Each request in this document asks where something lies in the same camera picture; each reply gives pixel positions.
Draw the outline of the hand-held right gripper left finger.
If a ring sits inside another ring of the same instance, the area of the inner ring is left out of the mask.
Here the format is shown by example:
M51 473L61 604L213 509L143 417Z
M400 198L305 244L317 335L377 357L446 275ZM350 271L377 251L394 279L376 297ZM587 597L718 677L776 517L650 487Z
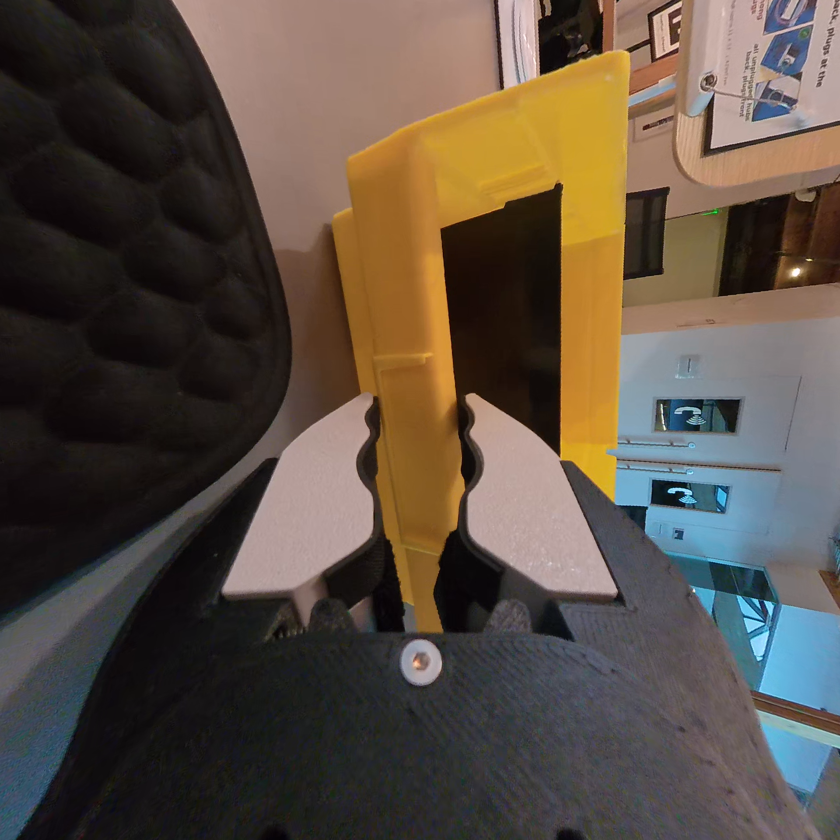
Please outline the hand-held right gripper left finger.
M222 588L224 598L317 601L327 579L383 531L364 460L375 455L379 407L365 392L301 433L281 454Z

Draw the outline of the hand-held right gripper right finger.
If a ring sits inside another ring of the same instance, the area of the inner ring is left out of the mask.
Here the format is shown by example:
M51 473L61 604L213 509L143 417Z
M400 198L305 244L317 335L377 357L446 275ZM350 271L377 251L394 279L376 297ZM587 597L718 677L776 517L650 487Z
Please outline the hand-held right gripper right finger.
M559 455L483 397L467 394L462 405L458 530L500 573L499 594L528 604L614 601L617 585Z

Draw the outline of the yellow plastic storage bin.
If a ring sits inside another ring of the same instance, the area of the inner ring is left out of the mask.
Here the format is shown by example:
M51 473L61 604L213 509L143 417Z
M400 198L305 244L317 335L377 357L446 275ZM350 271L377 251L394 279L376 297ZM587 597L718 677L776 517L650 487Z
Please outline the yellow plastic storage bin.
M332 232L360 388L379 398L385 532L418 629L464 481L442 229L560 192L563 459L614 497L622 336L627 52L614 50L399 129L347 161Z

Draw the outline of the phone symbol window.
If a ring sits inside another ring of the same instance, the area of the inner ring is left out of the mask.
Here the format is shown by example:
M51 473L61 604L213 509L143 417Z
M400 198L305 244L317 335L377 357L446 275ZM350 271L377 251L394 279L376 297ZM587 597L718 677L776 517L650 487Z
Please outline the phone symbol window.
M657 433L735 434L742 400L738 398L660 398L654 409Z
M684 480L652 479L650 505L686 511L724 514L728 510L731 488L726 485Z

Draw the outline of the black padded wrist rest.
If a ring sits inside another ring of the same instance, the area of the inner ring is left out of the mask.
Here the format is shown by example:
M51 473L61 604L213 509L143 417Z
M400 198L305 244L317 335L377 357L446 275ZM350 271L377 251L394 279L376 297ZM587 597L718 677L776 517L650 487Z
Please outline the black padded wrist rest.
M1 3L2 618L233 468L291 329L245 156L173 2Z

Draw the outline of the wooden instruction board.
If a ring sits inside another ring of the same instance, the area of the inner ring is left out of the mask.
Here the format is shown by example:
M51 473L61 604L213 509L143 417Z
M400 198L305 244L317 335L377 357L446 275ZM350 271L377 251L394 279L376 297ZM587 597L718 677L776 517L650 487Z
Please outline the wooden instruction board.
M702 186L839 162L839 2L684 2L674 151Z

